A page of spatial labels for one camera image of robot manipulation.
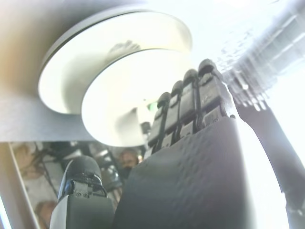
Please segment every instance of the plate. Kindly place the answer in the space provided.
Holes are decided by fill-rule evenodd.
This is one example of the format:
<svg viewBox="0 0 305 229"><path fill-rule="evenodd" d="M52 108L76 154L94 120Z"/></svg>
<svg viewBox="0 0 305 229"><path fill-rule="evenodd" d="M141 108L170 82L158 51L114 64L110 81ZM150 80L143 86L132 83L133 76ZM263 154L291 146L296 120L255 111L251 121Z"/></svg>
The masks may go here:
<svg viewBox="0 0 305 229"><path fill-rule="evenodd" d="M90 83L106 66L133 52L168 49L188 53L192 39L177 18L153 11L110 11L67 31L43 61L41 100L63 114L80 114Z"/></svg>
<svg viewBox="0 0 305 229"><path fill-rule="evenodd" d="M145 50L127 55L105 68L85 93L81 116L98 141L118 147L144 144L137 108L157 101L193 68L177 51Z"/></svg>

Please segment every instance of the white plate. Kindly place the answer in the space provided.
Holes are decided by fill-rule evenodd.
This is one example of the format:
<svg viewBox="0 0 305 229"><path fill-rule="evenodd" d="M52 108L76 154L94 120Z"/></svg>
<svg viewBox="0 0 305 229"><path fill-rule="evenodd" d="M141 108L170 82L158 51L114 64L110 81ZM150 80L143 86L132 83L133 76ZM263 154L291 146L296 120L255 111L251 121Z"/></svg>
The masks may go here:
<svg viewBox="0 0 305 229"><path fill-rule="evenodd" d="M125 56L105 68L89 86L81 107L87 131L110 146L144 144L136 108L157 101L187 70L186 55L169 50L145 50Z"/></svg>
<svg viewBox="0 0 305 229"><path fill-rule="evenodd" d="M41 100L50 109L79 114L94 77L122 56L152 48L185 53L191 49L189 30L177 18L149 11L117 14L112 18L106 12L95 15L94 20L73 27L51 47L38 86Z"/></svg>

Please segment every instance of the robotic hand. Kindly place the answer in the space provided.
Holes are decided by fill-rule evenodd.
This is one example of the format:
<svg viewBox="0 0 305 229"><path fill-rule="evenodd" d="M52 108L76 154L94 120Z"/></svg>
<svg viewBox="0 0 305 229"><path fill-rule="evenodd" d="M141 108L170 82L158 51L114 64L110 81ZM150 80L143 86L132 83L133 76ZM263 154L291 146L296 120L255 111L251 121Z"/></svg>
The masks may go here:
<svg viewBox="0 0 305 229"><path fill-rule="evenodd" d="M257 136L210 60L158 101L150 149L114 213L93 159L66 169L51 229L288 229Z"/></svg>

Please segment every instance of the stacked plate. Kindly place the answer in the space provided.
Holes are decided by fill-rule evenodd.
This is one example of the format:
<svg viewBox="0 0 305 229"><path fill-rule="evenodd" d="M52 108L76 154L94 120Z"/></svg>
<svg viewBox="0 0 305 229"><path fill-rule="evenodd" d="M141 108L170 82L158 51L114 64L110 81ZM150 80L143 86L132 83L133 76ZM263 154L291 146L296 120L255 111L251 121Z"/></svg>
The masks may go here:
<svg viewBox="0 0 305 229"><path fill-rule="evenodd" d="M48 51L41 100L81 114L88 132L111 146L144 143L136 108L156 101L192 68L192 38L177 18L143 9L104 11L72 27Z"/></svg>

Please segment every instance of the bright light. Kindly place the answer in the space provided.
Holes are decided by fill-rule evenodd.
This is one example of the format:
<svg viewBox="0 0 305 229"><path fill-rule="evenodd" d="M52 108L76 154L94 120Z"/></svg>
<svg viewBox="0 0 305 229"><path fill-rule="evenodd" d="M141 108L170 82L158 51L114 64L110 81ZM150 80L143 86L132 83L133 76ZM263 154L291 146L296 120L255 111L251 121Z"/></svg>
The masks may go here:
<svg viewBox="0 0 305 229"><path fill-rule="evenodd" d="M1 196L0 196L0 217L1 217L4 229L11 229L10 221L9 221L8 215L6 214Z"/></svg>
<svg viewBox="0 0 305 229"><path fill-rule="evenodd" d="M295 152L305 165L305 144L303 119L305 107L305 69L297 68L287 76L279 78L268 101L275 117L286 134Z"/></svg>

